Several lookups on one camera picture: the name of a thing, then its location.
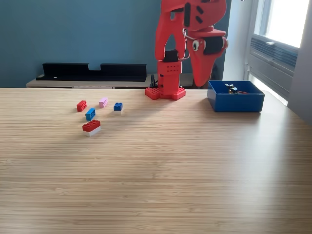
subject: table surface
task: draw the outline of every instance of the table surface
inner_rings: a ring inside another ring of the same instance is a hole
[[[215,113],[205,90],[152,101],[144,90],[0,89],[0,99],[1,234],[312,233],[312,129],[271,95],[262,113]],[[101,121],[91,138],[83,99]]]

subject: white wall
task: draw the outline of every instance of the white wall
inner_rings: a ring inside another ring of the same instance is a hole
[[[223,80],[243,80],[253,1],[232,0]]]
[[[312,0],[292,80],[288,107],[312,124]]]

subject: pink lego brick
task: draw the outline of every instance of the pink lego brick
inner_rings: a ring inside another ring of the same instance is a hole
[[[107,104],[108,104],[107,97],[104,97],[104,98],[101,99],[101,101],[99,101],[99,107],[100,108],[104,108],[105,106],[107,106]]]

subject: blue lego brick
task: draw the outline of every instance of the blue lego brick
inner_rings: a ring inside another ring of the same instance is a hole
[[[91,108],[87,113],[86,113],[86,120],[91,121],[94,116],[96,116],[96,110],[94,108]]]
[[[122,107],[122,103],[116,103],[114,106],[114,111],[121,111]]]

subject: window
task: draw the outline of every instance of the window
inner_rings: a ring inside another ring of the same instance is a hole
[[[254,0],[245,80],[252,74],[288,100],[309,0]]]
[[[254,33],[299,48],[309,0],[260,0]]]

